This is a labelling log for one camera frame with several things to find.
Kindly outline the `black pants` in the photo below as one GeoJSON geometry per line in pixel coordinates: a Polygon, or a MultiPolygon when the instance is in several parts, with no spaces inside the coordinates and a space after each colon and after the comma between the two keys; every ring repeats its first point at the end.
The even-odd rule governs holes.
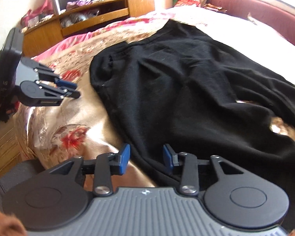
{"type": "Polygon", "coordinates": [[[295,229],[295,141],[270,128],[276,117],[295,127],[294,84],[174,20],[105,48],[89,71],[132,160],[156,184],[178,184],[163,164],[166,143],[200,159],[219,155],[283,188],[284,227],[295,229]]]}

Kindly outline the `floral satin bedspread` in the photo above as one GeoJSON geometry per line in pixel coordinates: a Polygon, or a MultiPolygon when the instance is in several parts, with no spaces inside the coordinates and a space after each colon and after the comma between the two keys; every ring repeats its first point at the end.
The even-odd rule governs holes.
{"type": "MultiPolygon", "coordinates": [[[[20,106],[16,121],[19,126],[17,138],[24,143],[22,156],[38,158],[45,169],[50,169],[74,156],[91,160],[103,153],[117,153],[129,144],[115,129],[100,96],[90,83],[90,64],[93,57],[105,48],[123,41],[142,41],[155,34],[169,20],[195,26],[213,40],[235,49],[295,85],[295,46],[265,23],[192,6],[149,13],[97,30],[92,38],[52,56],[36,57],[38,62],[51,67],[65,80],[76,83],[81,95],[78,99],[64,99],[56,107],[20,106]]],[[[295,127],[280,117],[271,120],[270,128],[274,133],[295,141],[295,127]]],[[[180,177],[174,176],[178,177],[176,186],[156,184],[134,163],[130,145],[127,170],[122,176],[114,176],[112,182],[115,188],[176,188],[180,177]]]]}

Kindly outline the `pink cloth behind television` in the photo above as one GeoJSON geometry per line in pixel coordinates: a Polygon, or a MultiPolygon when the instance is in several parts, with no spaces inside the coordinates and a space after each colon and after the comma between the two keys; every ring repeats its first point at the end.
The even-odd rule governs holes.
{"type": "Polygon", "coordinates": [[[27,27],[28,22],[40,14],[51,14],[53,12],[52,0],[43,0],[43,3],[32,10],[29,9],[28,12],[21,18],[20,24],[22,27],[27,27]]]}

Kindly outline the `wooden TV cabinet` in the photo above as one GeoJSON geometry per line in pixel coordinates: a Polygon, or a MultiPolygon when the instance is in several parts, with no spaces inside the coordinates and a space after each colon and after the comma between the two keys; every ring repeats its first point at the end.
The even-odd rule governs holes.
{"type": "Polygon", "coordinates": [[[26,30],[23,40],[23,55],[27,57],[39,55],[67,36],[123,18],[139,17],[154,10],[154,0],[97,0],[92,4],[66,11],[59,16],[52,16],[26,30]],[[71,14],[94,10],[99,10],[99,14],[68,27],[61,26],[61,20],[71,14]]]}

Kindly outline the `purple cloth on cabinet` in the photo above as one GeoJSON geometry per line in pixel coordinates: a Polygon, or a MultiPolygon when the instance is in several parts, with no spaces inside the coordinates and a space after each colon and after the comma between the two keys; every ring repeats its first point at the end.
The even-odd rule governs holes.
{"type": "Polygon", "coordinates": [[[67,2],[66,4],[66,10],[72,10],[78,7],[82,7],[85,5],[89,5],[91,4],[92,0],[77,0],[77,1],[73,1],[73,2],[67,2]]]}

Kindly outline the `metal thermos bottle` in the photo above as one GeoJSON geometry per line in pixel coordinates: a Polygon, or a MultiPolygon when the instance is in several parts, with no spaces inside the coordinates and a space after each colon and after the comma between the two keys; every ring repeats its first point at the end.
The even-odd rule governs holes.
{"type": "Polygon", "coordinates": [[[54,15],[59,16],[61,14],[59,0],[52,0],[52,6],[53,6],[54,15]]]}

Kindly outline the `red gift bag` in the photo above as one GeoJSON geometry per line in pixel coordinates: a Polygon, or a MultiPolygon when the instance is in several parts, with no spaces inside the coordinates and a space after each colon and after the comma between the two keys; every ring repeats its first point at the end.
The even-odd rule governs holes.
{"type": "Polygon", "coordinates": [[[196,6],[196,7],[200,7],[201,6],[201,2],[200,0],[178,0],[174,7],[178,7],[178,6],[196,6]]]}

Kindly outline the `maroon bed headboard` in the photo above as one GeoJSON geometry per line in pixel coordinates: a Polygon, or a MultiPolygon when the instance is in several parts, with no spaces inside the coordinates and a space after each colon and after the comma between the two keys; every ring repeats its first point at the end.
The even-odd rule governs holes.
{"type": "Polygon", "coordinates": [[[254,19],[272,27],[295,46],[295,14],[260,0],[208,0],[212,5],[226,9],[226,14],[254,19]]]}

